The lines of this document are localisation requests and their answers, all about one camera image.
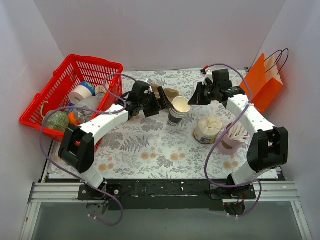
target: paper bag handle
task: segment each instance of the paper bag handle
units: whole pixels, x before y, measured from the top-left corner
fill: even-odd
[[[275,51],[273,54],[271,54],[267,59],[265,59],[264,61],[267,61],[269,58],[271,58],[273,55],[275,55],[276,53],[278,52],[281,52],[279,54],[279,56],[276,58],[275,62],[274,62],[274,65],[272,67],[270,67],[267,71],[269,72],[274,66],[276,66],[278,64],[278,62],[280,61],[281,57],[282,57],[282,54],[284,53],[284,51],[287,51],[287,55],[286,55],[286,59],[284,61],[284,63],[282,64],[280,70],[278,71],[277,75],[280,73],[281,69],[284,67],[284,65],[286,64],[288,58],[289,58],[289,49],[288,48],[285,48],[284,50],[278,50],[278,51]]]

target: coffee cup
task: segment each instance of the coffee cup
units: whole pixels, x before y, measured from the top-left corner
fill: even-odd
[[[191,109],[188,105],[188,99],[183,96],[177,96],[172,101],[172,108],[169,110],[169,121],[178,124],[185,118]]]

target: green yarn ball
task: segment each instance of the green yarn ball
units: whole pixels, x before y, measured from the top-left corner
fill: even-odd
[[[49,114],[52,113],[53,111],[54,110],[48,111],[44,119],[46,119],[46,117],[49,116]],[[48,119],[44,127],[64,133],[68,125],[69,125],[68,115],[65,112],[57,111]]]

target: floral tablecloth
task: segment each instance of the floral tablecloth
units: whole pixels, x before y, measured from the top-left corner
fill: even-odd
[[[148,79],[163,88],[172,88],[180,96],[189,98],[197,82],[203,81],[198,70],[133,71],[127,75],[137,80]],[[238,86],[241,78],[230,71],[230,79]],[[122,79],[123,92],[131,90],[133,81]],[[109,132],[95,153],[94,165],[106,179],[203,179],[206,157],[212,144],[200,144],[194,138],[198,121],[208,114],[221,118],[227,126],[235,117],[222,104],[213,102],[208,106],[191,106],[187,117],[179,125],[168,124],[168,110],[159,115],[145,118],[143,112],[130,121]],[[245,161],[248,145],[232,156],[223,155],[215,149],[208,165],[212,178],[225,179]],[[58,156],[54,160],[69,171],[76,171]],[[72,179],[55,166],[49,167],[50,179]],[[271,170],[261,179],[277,179],[277,172]]]

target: orange object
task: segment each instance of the orange object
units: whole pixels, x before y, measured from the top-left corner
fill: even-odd
[[[75,114],[73,111],[68,114],[68,118],[69,118],[69,124],[73,124],[76,126],[80,125],[80,122],[78,122],[77,119],[75,118]]]
[[[266,56],[263,53],[245,77],[253,94],[252,103],[261,114],[266,111],[283,86],[278,67],[275,65],[275,56],[272,55],[269,59],[265,59]],[[250,99],[244,82],[240,84],[240,87]]]
[[[68,94],[79,85],[87,81],[94,85],[102,85],[106,76],[114,73],[122,73],[124,67],[120,63],[110,62],[92,56],[79,56],[71,54],[65,58],[57,70],[53,72],[53,77],[45,86],[41,93],[34,96],[32,103],[20,117],[20,122],[38,131],[41,129],[43,118],[40,109],[43,102],[48,103],[43,107],[43,114],[60,107],[67,107],[70,103]],[[109,90],[117,96],[123,94],[121,76],[114,76],[107,80]],[[106,111],[116,101],[114,96],[108,93],[104,96],[97,110]],[[44,128],[43,133],[55,141],[61,142],[64,133],[49,128]]]

